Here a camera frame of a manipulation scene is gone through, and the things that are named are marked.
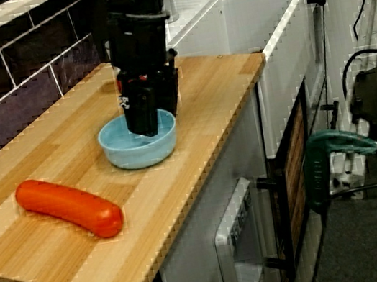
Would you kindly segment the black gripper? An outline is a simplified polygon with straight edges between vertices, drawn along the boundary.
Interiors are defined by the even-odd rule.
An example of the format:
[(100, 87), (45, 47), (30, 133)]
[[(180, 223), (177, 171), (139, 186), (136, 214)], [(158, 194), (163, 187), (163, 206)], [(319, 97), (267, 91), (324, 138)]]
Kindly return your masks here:
[[(146, 137), (158, 133), (157, 108), (177, 113), (177, 55), (165, 45), (168, 11), (154, 14), (110, 14), (107, 20), (109, 50), (121, 88), (120, 106), (131, 133)], [(148, 80), (153, 80), (154, 88)]]

